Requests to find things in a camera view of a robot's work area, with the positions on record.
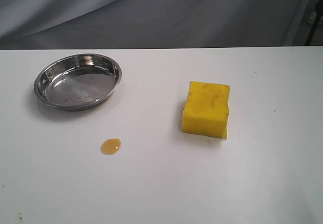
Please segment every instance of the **white tabletop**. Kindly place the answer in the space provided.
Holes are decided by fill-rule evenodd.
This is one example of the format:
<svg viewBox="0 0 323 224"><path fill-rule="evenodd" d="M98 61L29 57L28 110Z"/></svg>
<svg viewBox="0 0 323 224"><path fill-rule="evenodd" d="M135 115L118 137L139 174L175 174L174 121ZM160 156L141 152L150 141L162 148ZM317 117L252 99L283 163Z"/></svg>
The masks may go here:
<svg viewBox="0 0 323 224"><path fill-rule="evenodd" d="M37 102L38 73L87 52L121 66L113 96L80 112ZM0 223L323 223L323 47L0 59ZM230 85L227 140L180 131L190 80Z"/></svg>

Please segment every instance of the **yellow sponge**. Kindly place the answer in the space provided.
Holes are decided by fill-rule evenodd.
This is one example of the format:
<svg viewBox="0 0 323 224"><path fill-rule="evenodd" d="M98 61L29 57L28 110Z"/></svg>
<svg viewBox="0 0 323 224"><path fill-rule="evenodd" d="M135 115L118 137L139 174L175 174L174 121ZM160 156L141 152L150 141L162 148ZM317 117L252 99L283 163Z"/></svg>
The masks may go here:
<svg viewBox="0 0 323 224"><path fill-rule="evenodd" d="M230 87L190 82L183 112L182 131L210 137L227 137Z"/></svg>

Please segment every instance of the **orange liquid drop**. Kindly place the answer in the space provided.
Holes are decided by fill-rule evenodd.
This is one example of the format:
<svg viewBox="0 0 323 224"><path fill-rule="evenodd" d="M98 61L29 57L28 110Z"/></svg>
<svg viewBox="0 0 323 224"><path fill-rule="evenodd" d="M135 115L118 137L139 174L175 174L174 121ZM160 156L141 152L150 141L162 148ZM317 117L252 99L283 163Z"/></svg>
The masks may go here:
<svg viewBox="0 0 323 224"><path fill-rule="evenodd" d="M118 152L121 141L117 138L106 140L101 146L101 152L105 155L113 155Z"/></svg>

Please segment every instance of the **metal pie pan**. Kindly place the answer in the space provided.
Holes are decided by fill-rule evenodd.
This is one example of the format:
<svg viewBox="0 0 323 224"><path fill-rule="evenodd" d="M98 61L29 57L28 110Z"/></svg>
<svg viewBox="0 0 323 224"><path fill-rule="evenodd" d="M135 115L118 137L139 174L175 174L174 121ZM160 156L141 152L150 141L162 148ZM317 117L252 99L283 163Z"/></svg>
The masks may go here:
<svg viewBox="0 0 323 224"><path fill-rule="evenodd" d="M44 103L63 110L84 110L107 100L121 80L111 58L77 54L60 59L40 72L34 91Z"/></svg>

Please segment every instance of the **gray fabric backdrop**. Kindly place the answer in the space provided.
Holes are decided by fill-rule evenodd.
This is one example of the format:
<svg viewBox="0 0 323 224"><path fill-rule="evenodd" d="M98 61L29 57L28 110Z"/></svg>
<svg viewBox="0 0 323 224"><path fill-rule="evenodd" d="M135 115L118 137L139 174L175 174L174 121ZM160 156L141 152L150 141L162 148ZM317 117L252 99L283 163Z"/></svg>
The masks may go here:
<svg viewBox="0 0 323 224"><path fill-rule="evenodd" d="M0 0L0 48L279 46L306 2Z"/></svg>

